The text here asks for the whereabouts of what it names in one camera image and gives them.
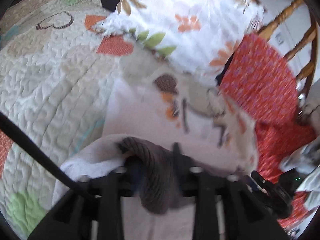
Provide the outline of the white floral pillow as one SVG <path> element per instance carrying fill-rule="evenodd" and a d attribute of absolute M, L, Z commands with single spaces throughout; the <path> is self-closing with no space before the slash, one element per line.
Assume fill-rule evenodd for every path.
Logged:
<path fill-rule="evenodd" d="M 93 29 L 104 36 L 130 34 L 177 71 L 211 87 L 263 16 L 264 7 L 252 0 L 119 0 Z"/>

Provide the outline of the white floral knit sweater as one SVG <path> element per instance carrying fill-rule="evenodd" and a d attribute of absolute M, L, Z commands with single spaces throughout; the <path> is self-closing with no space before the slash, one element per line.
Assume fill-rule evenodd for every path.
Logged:
<path fill-rule="evenodd" d="M 129 156 L 117 144 L 138 140 L 138 153 L 155 172 L 137 196 L 123 199 L 126 239 L 191 239 L 195 206 L 178 195 L 170 151 L 212 174 L 249 174 L 258 165 L 254 121 L 217 88 L 164 73 L 141 85 L 116 79 L 102 136 L 61 165 L 71 179 L 99 178 Z"/>

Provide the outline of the wooden stair railing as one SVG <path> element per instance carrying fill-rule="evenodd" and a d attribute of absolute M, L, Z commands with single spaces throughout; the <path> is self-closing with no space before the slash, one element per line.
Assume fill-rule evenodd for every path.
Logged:
<path fill-rule="evenodd" d="M 264 6 L 261 33 L 284 56 L 296 76 L 300 98 L 317 81 L 319 25 L 304 0 L 253 0 Z"/>

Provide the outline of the red floral blanket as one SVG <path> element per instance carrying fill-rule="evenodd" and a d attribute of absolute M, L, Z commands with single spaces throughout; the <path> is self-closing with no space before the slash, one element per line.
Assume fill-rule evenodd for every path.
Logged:
<path fill-rule="evenodd" d="M 256 122 L 258 172 L 276 183 L 280 162 L 316 139 L 296 123 L 296 78 L 283 57 L 258 35 L 245 35 L 224 74 L 221 90 Z"/>

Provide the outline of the grey white sock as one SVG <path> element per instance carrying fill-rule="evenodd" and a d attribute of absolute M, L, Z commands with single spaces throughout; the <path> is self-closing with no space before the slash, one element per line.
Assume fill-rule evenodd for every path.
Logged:
<path fill-rule="evenodd" d="M 309 193 L 304 202 L 308 211 L 319 207 L 319 137 L 285 157 L 279 168 L 282 172 L 295 168 L 298 173 L 304 175 L 305 178 L 296 191 Z"/>

